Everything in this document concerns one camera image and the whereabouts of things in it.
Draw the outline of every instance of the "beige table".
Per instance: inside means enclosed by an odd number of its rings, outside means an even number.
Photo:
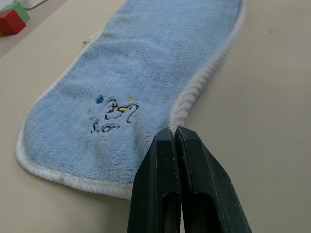
[[[68,0],[0,58],[1,233],[126,232],[129,201],[48,182],[14,155],[32,102],[122,2]],[[240,37],[186,123],[230,174],[254,233],[310,231],[310,8],[250,1]]]

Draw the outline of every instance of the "green block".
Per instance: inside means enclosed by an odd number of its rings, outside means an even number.
[[[26,10],[20,5],[20,3],[12,3],[12,4],[9,4],[5,7],[3,7],[0,12],[2,11],[8,11],[8,10],[12,10],[14,9],[18,15],[22,18],[22,20],[26,23],[30,17],[28,15],[28,13],[26,12]]]

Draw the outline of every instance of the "terry cloth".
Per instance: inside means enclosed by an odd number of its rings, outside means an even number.
[[[18,161],[45,179],[129,199],[154,135],[183,125],[244,12],[244,0],[128,0],[34,103]]]

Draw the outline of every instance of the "blue embroidered dot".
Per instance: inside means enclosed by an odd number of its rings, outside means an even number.
[[[104,100],[103,96],[100,95],[100,96],[98,96],[98,98],[96,99],[96,103],[103,103],[103,100]]]

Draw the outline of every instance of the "red block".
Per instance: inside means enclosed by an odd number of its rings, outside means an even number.
[[[25,22],[14,9],[0,12],[0,31],[4,35],[17,34],[24,27]]]

